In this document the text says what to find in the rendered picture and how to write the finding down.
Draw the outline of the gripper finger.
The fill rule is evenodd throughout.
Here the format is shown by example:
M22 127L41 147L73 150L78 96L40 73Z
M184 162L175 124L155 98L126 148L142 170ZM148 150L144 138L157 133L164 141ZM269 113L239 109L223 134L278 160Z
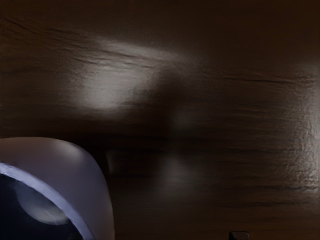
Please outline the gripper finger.
M250 240L250 235L245 231L230 231L228 240Z

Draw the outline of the pale lavender bowl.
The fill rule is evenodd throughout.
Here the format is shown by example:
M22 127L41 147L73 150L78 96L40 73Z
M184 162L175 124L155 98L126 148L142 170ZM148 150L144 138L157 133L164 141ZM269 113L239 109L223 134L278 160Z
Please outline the pale lavender bowl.
M0 176L13 179L19 204L38 222L70 221L82 240L115 240L105 177L82 147L46 137L0 139Z

